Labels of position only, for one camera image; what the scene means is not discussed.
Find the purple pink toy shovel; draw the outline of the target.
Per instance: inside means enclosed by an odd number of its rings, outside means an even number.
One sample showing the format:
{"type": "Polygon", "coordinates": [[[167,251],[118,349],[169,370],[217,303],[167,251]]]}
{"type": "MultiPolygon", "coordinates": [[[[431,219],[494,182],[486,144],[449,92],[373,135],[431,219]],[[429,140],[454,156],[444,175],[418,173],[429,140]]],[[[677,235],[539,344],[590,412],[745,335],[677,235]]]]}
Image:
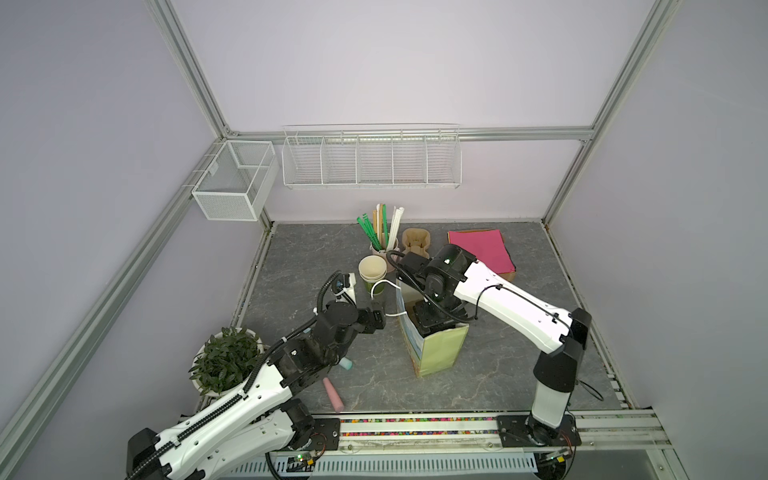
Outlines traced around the purple pink toy shovel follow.
{"type": "Polygon", "coordinates": [[[341,399],[341,396],[339,395],[338,391],[334,387],[333,383],[328,377],[323,379],[323,386],[328,396],[328,399],[332,405],[333,410],[336,413],[343,412],[345,410],[344,402],[341,399]]]}

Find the pink napkin stack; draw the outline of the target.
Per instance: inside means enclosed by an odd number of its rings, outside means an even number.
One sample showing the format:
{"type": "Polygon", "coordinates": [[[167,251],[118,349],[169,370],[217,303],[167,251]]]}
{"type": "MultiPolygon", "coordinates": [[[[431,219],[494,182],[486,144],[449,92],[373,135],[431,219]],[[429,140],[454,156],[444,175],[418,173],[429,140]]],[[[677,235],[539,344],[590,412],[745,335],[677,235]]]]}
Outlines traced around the pink napkin stack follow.
{"type": "Polygon", "coordinates": [[[473,254],[494,273],[517,272],[500,230],[449,231],[448,242],[473,254]]]}

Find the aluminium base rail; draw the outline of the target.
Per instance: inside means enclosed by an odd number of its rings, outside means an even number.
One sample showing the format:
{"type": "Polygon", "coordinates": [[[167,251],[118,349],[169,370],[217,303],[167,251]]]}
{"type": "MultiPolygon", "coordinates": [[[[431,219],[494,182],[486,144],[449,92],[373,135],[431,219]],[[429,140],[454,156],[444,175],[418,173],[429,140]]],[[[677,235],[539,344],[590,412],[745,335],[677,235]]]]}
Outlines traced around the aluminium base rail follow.
{"type": "Polygon", "coordinates": [[[276,409],[223,431],[223,417],[198,414],[149,437],[148,450],[163,464],[197,468],[213,458],[234,461],[268,451],[316,450],[325,454],[533,452],[669,449],[672,442],[650,410],[576,411],[553,433],[536,440],[524,413],[464,412],[310,416],[299,406],[276,409]]]}

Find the pink utensil holder cup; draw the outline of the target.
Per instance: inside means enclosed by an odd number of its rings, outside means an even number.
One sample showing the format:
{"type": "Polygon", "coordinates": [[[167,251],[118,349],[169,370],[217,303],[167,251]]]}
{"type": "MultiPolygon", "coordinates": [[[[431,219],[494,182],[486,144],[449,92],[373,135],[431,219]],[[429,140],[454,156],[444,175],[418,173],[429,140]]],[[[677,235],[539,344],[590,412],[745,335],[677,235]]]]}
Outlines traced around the pink utensil holder cup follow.
{"type": "MultiPolygon", "coordinates": [[[[388,251],[386,249],[387,246],[388,245],[385,244],[385,245],[383,245],[383,247],[381,249],[376,250],[374,245],[370,245],[370,251],[372,252],[373,255],[380,256],[380,257],[382,257],[382,258],[384,258],[386,260],[386,252],[388,251]]],[[[394,250],[398,250],[399,249],[399,241],[398,240],[395,241],[395,243],[393,245],[393,249],[394,250]]]]}

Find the green stirrer sticks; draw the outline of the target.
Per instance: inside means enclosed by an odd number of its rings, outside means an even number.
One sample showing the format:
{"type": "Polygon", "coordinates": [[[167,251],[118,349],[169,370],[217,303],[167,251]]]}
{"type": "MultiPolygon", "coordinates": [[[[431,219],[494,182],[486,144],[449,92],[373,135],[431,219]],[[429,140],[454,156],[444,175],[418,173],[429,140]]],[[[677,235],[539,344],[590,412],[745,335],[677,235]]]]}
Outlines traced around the green stirrer sticks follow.
{"type": "Polygon", "coordinates": [[[374,226],[371,223],[370,219],[366,214],[363,214],[361,217],[357,218],[357,223],[364,231],[365,235],[370,241],[370,245],[374,248],[375,251],[381,251],[382,246],[379,241],[378,234],[374,230],[374,226]]]}

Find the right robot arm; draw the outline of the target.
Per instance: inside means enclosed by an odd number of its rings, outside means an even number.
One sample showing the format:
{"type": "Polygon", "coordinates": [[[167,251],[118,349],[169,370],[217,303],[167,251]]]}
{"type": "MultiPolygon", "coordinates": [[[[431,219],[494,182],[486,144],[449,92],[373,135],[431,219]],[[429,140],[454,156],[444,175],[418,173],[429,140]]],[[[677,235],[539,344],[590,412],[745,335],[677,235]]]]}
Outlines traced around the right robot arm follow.
{"type": "Polygon", "coordinates": [[[503,443],[514,446],[581,444],[575,419],[566,413],[578,383],[592,317],[582,308],[552,306],[512,285],[475,255],[447,244],[431,258],[390,250],[385,254],[398,280],[421,299],[412,307],[416,329],[437,333],[466,324],[485,311],[531,341],[540,354],[533,374],[534,401],[526,417],[498,421],[503,443]]]}

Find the cardboard napkin box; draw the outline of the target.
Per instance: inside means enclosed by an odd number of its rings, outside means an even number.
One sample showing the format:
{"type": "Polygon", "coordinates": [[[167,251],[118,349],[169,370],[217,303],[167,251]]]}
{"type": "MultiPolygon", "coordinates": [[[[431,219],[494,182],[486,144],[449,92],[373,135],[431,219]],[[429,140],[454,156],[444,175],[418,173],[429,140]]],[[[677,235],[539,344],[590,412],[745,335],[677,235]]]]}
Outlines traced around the cardboard napkin box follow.
{"type": "Polygon", "coordinates": [[[503,278],[505,281],[513,282],[516,276],[515,271],[506,272],[506,273],[500,273],[499,277],[503,278]]]}

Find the teal toy shovel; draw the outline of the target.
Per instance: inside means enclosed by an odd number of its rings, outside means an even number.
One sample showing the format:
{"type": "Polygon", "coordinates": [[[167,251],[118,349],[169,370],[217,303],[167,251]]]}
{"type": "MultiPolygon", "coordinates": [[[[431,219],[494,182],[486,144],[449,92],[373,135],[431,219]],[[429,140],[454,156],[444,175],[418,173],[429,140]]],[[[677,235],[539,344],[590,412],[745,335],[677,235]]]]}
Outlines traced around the teal toy shovel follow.
{"type": "Polygon", "coordinates": [[[353,362],[346,357],[341,358],[338,365],[345,370],[351,370],[354,366],[353,362]]]}

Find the cardboard cup carrier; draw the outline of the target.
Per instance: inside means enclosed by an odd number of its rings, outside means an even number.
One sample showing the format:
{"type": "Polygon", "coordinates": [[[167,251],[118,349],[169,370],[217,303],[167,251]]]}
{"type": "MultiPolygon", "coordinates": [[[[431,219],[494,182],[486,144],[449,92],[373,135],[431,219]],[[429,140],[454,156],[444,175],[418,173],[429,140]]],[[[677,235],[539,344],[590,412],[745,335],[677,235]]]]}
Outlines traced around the cardboard cup carrier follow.
{"type": "Polygon", "coordinates": [[[405,253],[414,253],[429,258],[428,249],[431,246],[431,234],[423,228],[407,228],[402,234],[402,246],[405,253]]]}

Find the stack of green paper cups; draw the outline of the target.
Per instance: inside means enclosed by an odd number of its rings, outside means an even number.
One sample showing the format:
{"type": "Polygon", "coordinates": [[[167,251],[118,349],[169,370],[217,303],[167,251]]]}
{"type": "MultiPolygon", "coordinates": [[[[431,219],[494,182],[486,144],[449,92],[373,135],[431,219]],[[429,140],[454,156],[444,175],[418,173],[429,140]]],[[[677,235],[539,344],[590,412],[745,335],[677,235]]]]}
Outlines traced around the stack of green paper cups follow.
{"type": "Polygon", "coordinates": [[[387,262],[383,257],[379,255],[364,257],[358,264],[358,272],[370,294],[376,296],[383,290],[383,286],[376,286],[376,283],[387,275],[387,262]]]}

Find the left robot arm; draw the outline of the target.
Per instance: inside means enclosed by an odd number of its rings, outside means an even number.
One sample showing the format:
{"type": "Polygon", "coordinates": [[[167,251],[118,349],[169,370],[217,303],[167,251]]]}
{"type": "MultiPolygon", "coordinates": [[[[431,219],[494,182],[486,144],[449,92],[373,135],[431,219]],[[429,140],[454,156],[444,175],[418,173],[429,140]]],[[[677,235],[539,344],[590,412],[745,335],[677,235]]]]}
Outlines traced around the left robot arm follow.
{"type": "Polygon", "coordinates": [[[314,418],[298,394],[325,378],[354,339],[386,325],[379,309],[325,298],[312,317],[257,359],[233,390],[159,433],[144,429],[128,442],[128,479],[219,479],[258,455],[311,444],[314,418]]]}

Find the potted green plant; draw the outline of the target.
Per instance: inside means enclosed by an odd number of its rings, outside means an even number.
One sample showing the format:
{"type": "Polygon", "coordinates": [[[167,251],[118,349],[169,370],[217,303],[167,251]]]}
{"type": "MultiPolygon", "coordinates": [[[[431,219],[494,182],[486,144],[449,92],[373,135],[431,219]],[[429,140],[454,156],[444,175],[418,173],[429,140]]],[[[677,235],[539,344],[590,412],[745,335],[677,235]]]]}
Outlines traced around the potted green plant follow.
{"type": "Polygon", "coordinates": [[[244,382],[265,352],[255,332],[225,327],[209,337],[195,355],[189,379],[204,396],[218,398],[244,382]]]}

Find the painted paper gift bag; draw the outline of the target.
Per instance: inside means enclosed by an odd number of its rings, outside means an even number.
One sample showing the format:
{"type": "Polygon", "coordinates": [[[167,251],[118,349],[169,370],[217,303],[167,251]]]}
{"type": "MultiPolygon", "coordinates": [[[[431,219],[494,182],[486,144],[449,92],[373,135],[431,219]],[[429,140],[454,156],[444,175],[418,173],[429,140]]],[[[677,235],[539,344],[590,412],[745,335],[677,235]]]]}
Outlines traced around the painted paper gift bag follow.
{"type": "Polygon", "coordinates": [[[414,371],[418,377],[451,368],[469,332],[467,323],[427,329],[417,318],[416,291],[401,281],[379,280],[369,284],[372,301],[383,303],[387,291],[394,294],[394,307],[385,314],[398,322],[414,371]]]}

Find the white wrapped straws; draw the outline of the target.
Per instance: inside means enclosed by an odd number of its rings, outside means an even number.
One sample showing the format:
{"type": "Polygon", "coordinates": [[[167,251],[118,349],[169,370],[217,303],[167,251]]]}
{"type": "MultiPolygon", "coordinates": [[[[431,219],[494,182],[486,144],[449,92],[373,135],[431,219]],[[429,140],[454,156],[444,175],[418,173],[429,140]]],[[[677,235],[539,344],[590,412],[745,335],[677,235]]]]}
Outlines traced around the white wrapped straws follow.
{"type": "Polygon", "coordinates": [[[400,223],[404,214],[405,208],[398,207],[392,216],[392,222],[389,229],[389,236],[386,251],[393,250],[397,241],[400,223]]]}

